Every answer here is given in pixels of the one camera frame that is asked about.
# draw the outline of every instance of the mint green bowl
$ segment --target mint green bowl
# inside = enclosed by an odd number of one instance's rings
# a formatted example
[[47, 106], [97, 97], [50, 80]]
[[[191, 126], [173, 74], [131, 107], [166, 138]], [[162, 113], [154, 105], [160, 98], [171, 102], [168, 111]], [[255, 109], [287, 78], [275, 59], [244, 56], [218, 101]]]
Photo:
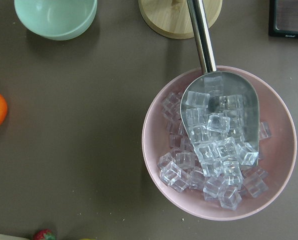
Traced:
[[84, 33], [92, 24], [97, 0], [14, 0], [22, 24], [52, 40], [68, 40]]

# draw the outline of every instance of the bowl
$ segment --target bowl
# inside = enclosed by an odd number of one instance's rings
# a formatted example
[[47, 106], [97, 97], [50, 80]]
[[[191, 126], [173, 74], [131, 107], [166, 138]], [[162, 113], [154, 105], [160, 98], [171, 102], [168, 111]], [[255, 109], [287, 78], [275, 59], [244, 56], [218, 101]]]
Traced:
[[216, 221], [242, 219], [258, 213], [272, 203], [285, 188], [292, 174], [297, 153], [297, 138], [294, 123], [281, 97], [263, 80], [238, 68], [218, 66], [245, 77], [254, 86], [260, 102], [260, 121], [268, 122], [271, 138], [260, 141], [264, 159], [260, 166], [269, 176], [265, 183], [269, 190], [257, 198], [243, 198], [233, 211], [221, 208], [217, 202], [204, 201], [202, 193], [187, 189], [178, 193], [159, 179], [159, 157], [170, 151], [169, 134], [165, 130], [167, 120], [162, 116], [162, 100], [170, 92], [183, 92], [193, 80], [201, 76], [201, 69], [193, 69], [170, 81], [154, 98], [146, 114], [142, 130], [142, 151], [147, 170], [161, 193], [180, 209], [197, 217]]
[[68, 40], [92, 24], [97, 0], [14, 0], [16, 14], [30, 31], [52, 40]]

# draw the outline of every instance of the wooden lid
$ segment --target wooden lid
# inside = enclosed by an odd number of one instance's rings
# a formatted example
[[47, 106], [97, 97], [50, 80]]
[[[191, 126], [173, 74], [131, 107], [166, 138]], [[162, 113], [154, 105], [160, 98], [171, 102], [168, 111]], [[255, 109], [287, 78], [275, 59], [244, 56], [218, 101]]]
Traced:
[[[218, 18], [222, 0], [203, 0], [209, 27]], [[194, 37], [186, 0], [139, 0], [141, 14], [157, 33], [172, 39]]]

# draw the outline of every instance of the black device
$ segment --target black device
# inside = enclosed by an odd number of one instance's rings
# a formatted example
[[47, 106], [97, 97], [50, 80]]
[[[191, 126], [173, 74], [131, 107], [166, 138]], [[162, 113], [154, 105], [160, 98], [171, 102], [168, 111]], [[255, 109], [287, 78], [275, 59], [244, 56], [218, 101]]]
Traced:
[[298, 38], [298, 0], [270, 0], [269, 35]]

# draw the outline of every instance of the ice scoop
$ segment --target ice scoop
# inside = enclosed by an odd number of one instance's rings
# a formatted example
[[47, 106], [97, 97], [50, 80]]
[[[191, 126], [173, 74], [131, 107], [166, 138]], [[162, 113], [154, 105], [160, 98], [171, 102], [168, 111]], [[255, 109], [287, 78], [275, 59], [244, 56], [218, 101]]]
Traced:
[[191, 22], [194, 32], [194, 37], [196, 41], [196, 46], [198, 50], [199, 60], [202, 69], [202, 76], [195, 79], [184, 91], [183, 97], [181, 99], [181, 118], [183, 125], [191, 139], [192, 132], [190, 132], [190, 126], [187, 118], [187, 109], [192, 108], [187, 105], [188, 96], [191, 93], [205, 93], [205, 82], [206, 80], [212, 80], [221, 78], [223, 82], [222, 95], [219, 97], [215, 94], [208, 96], [210, 98], [208, 102], [208, 112], [219, 112], [219, 109], [227, 110], [226, 105], [230, 105], [232, 99], [225, 96], [239, 96], [240, 103], [243, 105], [243, 123], [239, 126], [244, 131], [244, 139], [242, 142], [248, 142], [251, 146], [258, 151], [259, 150], [259, 124], [260, 124], [260, 114], [259, 114], [259, 100], [257, 93], [253, 86], [244, 77], [228, 72], [217, 70], [211, 39], [209, 35], [208, 24], [206, 20], [206, 15], [204, 11], [202, 0], [187, 0], [189, 12], [191, 16]]

